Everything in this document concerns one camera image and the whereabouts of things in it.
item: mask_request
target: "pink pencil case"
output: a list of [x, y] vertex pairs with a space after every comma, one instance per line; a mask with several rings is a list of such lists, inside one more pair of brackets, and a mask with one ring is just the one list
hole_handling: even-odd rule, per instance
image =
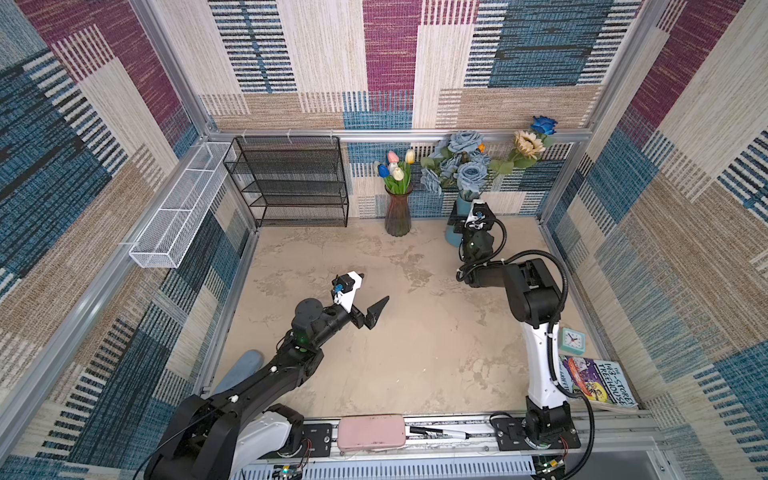
[[402, 415], [362, 415], [339, 420], [339, 450], [396, 449], [406, 444], [406, 421]]

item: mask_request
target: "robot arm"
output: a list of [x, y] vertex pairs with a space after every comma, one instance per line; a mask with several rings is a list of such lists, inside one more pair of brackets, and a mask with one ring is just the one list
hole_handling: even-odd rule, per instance
[[[493, 236], [488, 232], [493, 223], [502, 228], [501, 246], [493, 250]], [[457, 223], [455, 232], [462, 234], [460, 257], [464, 264], [456, 279], [474, 288], [503, 286], [512, 315], [521, 323], [525, 348], [528, 351], [530, 383], [526, 397], [525, 441], [534, 449], [547, 449], [566, 430], [573, 429], [569, 398], [581, 398], [590, 418], [590, 438], [587, 450], [570, 478], [587, 461], [594, 444], [594, 416], [589, 401], [580, 393], [571, 393], [559, 384], [558, 338], [560, 312], [568, 295], [568, 279], [560, 261], [549, 252], [526, 250], [507, 260], [493, 260], [506, 241], [506, 229], [496, 220], [488, 205], [474, 200], [467, 220]], [[552, 260], [560, 270], [563, 291], [555, 283], [541, 258], [514, 263], [528, 255]]]
[[[230, 477], [234, 456], [237, 467], [281, 447], [289, 454], [295, 452], [300, 446], [298, 432], [303, 417], [280, 405], [262, 413], [314, 374], [323, 360], [320, 347], [347, 323], [357, 328], [376, 326], [389, 297], [371, 305], [363, 315], [353, 305], [362, 278], [355, 272], [335, 278], [331, 306], [323, 307], [317, 299], [299, 303], [291, 330], [261, 370], [208, 399], [196, 395], [185, 399], [149, 458], [144, 478], [224, 480]], [[237, 452], [238, 444], [252, 448]]]

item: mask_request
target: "sunflower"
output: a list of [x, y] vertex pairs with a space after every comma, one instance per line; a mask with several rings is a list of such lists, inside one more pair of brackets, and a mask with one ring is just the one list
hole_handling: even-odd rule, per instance
[[526, 157], [533, 158], [544, 150], [544, 144], [536, 134], [527, 131], [515, 132], [515, 147]]

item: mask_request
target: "black wire shelf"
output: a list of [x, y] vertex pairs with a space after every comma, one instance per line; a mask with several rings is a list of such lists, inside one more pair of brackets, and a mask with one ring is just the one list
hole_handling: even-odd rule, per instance
[[337, 137], [236, 137], [225, 168], [260, 227], [346, 227]]

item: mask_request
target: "book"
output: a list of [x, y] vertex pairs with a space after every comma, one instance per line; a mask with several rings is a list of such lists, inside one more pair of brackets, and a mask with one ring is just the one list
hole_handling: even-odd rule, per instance
[[581, 390], [597, 408], [637, 409], [627, 377], [616, 362], [560, 355], [560, 383], [570, 392]]

